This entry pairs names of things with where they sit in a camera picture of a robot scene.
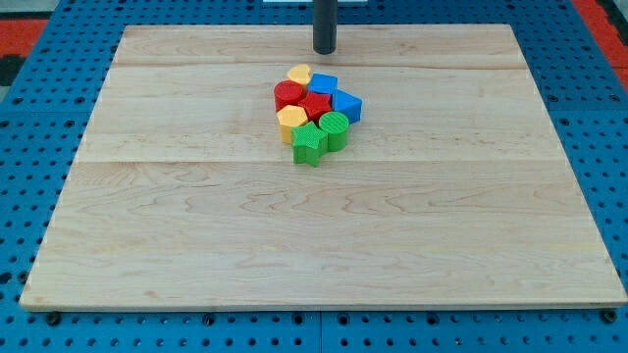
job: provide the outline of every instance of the metal pole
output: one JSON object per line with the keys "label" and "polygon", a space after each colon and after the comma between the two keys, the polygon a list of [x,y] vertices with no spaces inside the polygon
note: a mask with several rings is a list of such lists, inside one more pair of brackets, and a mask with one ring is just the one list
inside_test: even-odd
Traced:
{"label": "metal pole", "polygon": [[336,50],[338,0],[314,0],[314,51],[331,54]]}

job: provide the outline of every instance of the blue block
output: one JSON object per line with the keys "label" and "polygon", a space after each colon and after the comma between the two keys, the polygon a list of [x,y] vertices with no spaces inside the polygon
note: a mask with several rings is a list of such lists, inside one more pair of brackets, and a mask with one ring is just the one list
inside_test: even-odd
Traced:
{"label": "blue block", "polygon": [[328,76],[322,74],[312,75],[310,84],[307,89],[319,93],[319,94],[331,94],[334,95],[336,88],[338,87],[338,78],[335,76]]}
{"label": "blue block", "polygon": [[346,115],[349,123],[360,121],[362,114],[362,100],[339,89],[334,93],[334,110]]}

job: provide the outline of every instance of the wooden surface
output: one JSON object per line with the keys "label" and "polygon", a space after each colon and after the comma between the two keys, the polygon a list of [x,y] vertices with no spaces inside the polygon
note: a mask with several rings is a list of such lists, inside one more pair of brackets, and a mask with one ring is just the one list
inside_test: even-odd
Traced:
{"label": "wooden surface", "polygon": [[[128,27],[30,274],[32,311],[626,302],[509,26]],[[293,65],[364,99],[292,163]]]}

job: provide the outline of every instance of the toy block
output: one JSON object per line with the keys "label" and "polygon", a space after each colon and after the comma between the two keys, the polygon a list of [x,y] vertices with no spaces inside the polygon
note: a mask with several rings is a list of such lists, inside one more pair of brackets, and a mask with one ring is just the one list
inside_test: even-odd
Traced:
{"label": "toy block", "polygon": [[337,89],[334,95],[334,111],[345,114],[350,124],[357,123],[362,114],[362,100]]}
{"label": "toy block", "polygon": [[345,114],[340,112],[325,113],[319,120],[318,126],[327,133],[328,151],[337,152],[346,146],[349,119]]}
{"label": "toy block", "polygon": [[301,64],[293,67],[288,71],[288,79],[294,81],[307,90],[307,85],[310,84],[312,79],[312,69],[307,64]]}
{"label": "toy block", "polygon": [[292,128],[304,126],[307,123],[307,114],[305,114],[303,107],[286,105],[277,112],[277,119],[279,120],[282,142],[292,144]]}
{"label": "toy block", "polygon": [[281,111],[286,105],[296,105],[301,99],[305,90],[303,87],[291,80],[284,80],[275,86],[275,111]]}
{"label": "toy block", "polygon": [[328,135],[313,122],[292,128],[292,152],[294,162],[318,166],[319,159],[327,153]]}
{"label": "toy block", "polygon": [[307,89],[314,93],[333,95],[336,88],[338,88],[337,77],[314,74]]}
{"label": "toy block", "polygon": [[331,97],[329,94],[318,94],[312,91],[308,91],[303,100],[298,102],[299,107],[305,109],[307,119],[310,122],[314,122],[318,125],[318,120],[321,116],[327,112],[332,111]]}

